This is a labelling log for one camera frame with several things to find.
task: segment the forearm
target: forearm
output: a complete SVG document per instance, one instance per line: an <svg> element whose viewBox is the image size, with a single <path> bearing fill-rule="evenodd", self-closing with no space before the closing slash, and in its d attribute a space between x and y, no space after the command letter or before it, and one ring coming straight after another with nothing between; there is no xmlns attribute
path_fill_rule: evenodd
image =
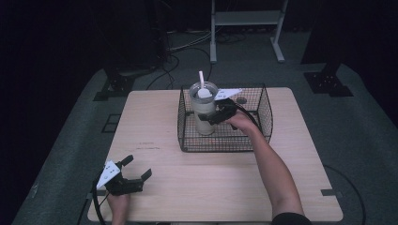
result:
<svg viewBox="0 0 398 225"><path fill-rule="evenodd" d="M257 127L245 131L251 139L261 179L272 204L272 215L293 212L303 215L293 177Z"/></svg>
<svg viewBox="0 0 398 225"><path fill-rule="evenodd" d="M112 225L124 225L127 220L127 212L114 212L112 215Z"/></svg>

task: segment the human arm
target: human arm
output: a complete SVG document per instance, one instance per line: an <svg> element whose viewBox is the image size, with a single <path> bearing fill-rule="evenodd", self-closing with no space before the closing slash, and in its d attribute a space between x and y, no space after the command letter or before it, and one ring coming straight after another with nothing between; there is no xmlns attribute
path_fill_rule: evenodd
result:
<svg viewBox="0 0 398 225"><path fill-rule="evenodd" d="M225 122L240 129L251 140L261 179L272 204L272 217L285 212L304 215L290 171L257 126L241 111Z"/></svg>
<svg viewBox="0 0 398 225"><path fill-rule="evenodd" d="M112 225L124 225L129 215L130 194L109 194L107 200L112 211Z"/></svg>

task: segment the gray carpet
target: gray carpet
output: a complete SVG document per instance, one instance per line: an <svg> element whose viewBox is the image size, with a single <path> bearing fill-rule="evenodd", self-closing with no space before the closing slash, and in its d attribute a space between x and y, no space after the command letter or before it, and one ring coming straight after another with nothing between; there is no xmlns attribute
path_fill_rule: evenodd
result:
<svg viewBox="0 0 398 225"><path fill-rule="evenodd" d="M337 224L395 224L398 220L398 130L364 87L360 76L342 65L337 76L353 97L313 94L303 73L319 71L324 65L301 65L309 33L282 32L280 44L285 63L279 64L268 34L249 34L242 41L218 44L218 62L212 66L213 83L265 83L267 87L292 89L315 147L344 212ZM199 38L170 35L172 46ZM208 41L195 45L208 52ZM207 55L197 49L173 53L179 62L168 76L149 89L178 89L197 81L198 70L210 71ZM176 66L169 57L165 69ZM145 90L164 71L138 78L133 90ZM53 150L21 207L13 224L76 224L91 183L106 159L114 133L102 132L110 114L122 113L125 97L93 101L106 82L103 70L93 74L71 111ZM86 217L81 224L95 224Z"/></svg>

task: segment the person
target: person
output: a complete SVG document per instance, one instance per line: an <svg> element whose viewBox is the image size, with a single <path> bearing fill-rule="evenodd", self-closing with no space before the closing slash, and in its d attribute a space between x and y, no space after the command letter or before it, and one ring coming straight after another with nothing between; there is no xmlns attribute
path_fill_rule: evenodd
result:
<svg viewBox="0 0 398 225"><path fill-rule="evenodd" d="M271 224L311 225L311 221L304 215L299 192L289 169L269 145L258 127L242 111L237 111L225 122L240 129L252 143L260 176L272 205ZM113 212L113 225L124 224L126 221L129 206L127 203L130 203L130 195L128 196L108 197Z"/></svg>
<svg viewBox="0 0 398 225"><path fill-rule="evenodd" d="M130 210L130 194L113 195L106 198L112 211L112 225L124 225Z"/></svg>

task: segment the wire basket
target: wire basket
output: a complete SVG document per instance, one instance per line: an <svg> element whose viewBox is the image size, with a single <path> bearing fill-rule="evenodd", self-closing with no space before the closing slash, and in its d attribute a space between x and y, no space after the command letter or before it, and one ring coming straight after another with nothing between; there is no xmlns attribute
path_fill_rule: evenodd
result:
<svg viewBox="0 0 398 225"><path fill-rule="evenodd" d="M267 89L263 83L218 85L219 89L241 88L242 91L231 97L245 108L256 120L261 132L269 142L272 134L272 110ZM233 130L229 124L215 125L211 135L201 135L196 131L195 118L191 107L189 86L181 87L178 105L177 136L183 152L187 153L227 153L251 152L249 138L240 130Z"/></svg>

